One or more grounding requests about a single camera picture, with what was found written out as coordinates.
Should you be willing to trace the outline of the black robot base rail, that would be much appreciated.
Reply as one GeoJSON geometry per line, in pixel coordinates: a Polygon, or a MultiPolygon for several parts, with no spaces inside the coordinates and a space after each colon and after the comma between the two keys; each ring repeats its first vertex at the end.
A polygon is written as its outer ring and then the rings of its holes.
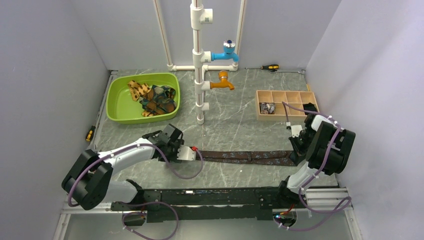
{"type": "Polygon", "coordinates": [[[145,214],[147,223],[184,220],[272,220],[299,206],[299,197],[280,187],[146,189],[140,200],[113,202],[114,212],[145,214]]]}

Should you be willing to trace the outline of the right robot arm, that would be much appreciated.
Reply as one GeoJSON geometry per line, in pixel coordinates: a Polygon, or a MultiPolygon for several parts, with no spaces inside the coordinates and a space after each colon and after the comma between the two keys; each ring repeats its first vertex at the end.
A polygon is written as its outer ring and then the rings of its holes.
{"type": "Polygon", "coordinates": [[[340,174],[346,167],[356,133],[340,127],[330,117],[308,114],[299,133],[289,138],[293,147],[290,159],[305,161],[296,173],[281,181],[276,203],[287,208],[297,205],[313,180],[322,175],[340,174]]]}

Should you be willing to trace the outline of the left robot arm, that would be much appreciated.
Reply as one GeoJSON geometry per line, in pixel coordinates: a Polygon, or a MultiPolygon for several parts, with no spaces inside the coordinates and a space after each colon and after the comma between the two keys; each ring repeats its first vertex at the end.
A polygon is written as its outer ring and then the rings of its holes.
{"type": "Polygon", "coordinates": [[[91,210],[101,203],[120,202],[139,209],[145,191],[133,180],[112,181],[112,177],[142,161],[192,161],[196,153],[183,140],[183,133],[172,124],[163,130],[144,134],[125,146],[102,152],[83,151],[62,181],[70,207],[91,210]]]}

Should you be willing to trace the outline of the dark brown floral tie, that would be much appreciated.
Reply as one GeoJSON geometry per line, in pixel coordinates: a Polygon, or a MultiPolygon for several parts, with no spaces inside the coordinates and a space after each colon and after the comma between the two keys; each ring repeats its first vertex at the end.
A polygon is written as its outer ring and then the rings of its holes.
{"type": "Polygon", "coordinates": [[[291,150],[200,151],[203,160],[207,162],[294,167],[298,163],[290,159],[291,153],[291,150]]]}

